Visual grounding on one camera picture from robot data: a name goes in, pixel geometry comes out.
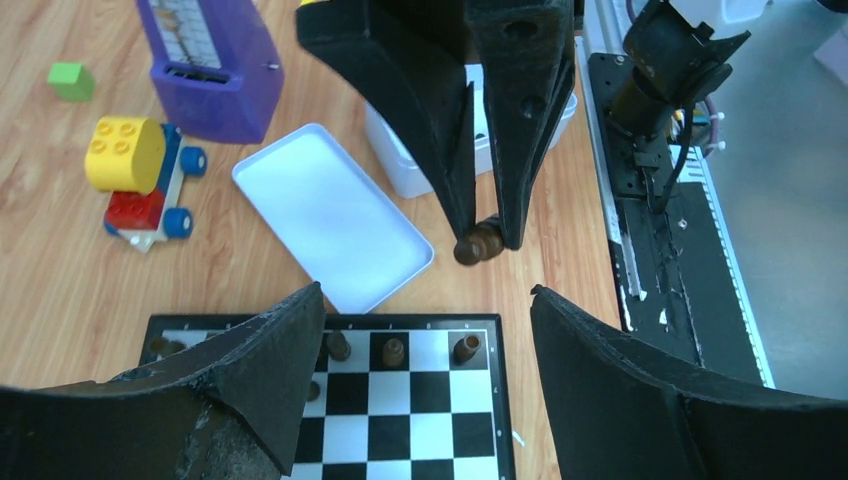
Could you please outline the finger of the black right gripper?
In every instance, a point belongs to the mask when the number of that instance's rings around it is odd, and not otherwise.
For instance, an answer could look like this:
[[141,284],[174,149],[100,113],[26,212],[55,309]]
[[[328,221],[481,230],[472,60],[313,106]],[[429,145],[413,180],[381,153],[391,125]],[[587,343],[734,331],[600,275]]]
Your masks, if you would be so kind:
[[464,236],[476,201],[463,2],[304,2],[295,22],[300,46],[382,116]]
[[533,185],[575,86],[571,1],[469,1],[503,244],[521,248]]

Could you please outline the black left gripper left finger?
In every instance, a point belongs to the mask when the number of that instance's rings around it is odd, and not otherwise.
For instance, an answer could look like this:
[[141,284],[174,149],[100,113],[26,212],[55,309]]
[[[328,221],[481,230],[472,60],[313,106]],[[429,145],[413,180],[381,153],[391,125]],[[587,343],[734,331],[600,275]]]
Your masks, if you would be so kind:
[[98,383],[1,390],[5,479],[278,479],[323,338],[318,283]]

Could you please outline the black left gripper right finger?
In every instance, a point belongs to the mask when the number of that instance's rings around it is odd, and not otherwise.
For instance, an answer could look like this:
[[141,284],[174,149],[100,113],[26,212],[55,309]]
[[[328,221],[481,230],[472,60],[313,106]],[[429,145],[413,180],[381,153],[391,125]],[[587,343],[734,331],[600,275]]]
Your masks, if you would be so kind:
[[538,371],[565,479],[843,479],[847,404],[741,381],[538,285]]

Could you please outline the brown chess piece crossed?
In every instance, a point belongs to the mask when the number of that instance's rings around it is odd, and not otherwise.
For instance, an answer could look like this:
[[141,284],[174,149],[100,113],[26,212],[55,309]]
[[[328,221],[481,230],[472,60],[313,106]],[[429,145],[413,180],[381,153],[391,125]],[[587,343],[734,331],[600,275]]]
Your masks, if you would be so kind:
[[341,330],[332,330],[324,345],[328,357],[336,362],[345,362],[351,356],[351,345]]

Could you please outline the black white chess board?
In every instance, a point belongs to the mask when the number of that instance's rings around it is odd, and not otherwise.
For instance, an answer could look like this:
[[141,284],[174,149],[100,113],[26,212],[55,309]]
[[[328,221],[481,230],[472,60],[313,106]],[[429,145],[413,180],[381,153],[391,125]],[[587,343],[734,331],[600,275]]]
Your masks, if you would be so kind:
[[[321,351],[303,410],[295,479],[512,479],[508,381],[496,314],[330,314],[327,332],[351,345],[345,362]],[[455,343],[476,334],[464,365]],[[382,365],[399,338],[405,361]]]

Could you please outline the brown chess piece long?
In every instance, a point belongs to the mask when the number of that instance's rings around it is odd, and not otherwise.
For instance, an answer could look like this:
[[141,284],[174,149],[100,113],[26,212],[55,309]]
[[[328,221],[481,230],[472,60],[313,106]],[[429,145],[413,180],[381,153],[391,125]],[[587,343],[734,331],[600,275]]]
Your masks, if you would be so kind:
[[405,347],[399,338],[389,338],[383,345],[381,361],[388,369],[399,368],[405,361]]

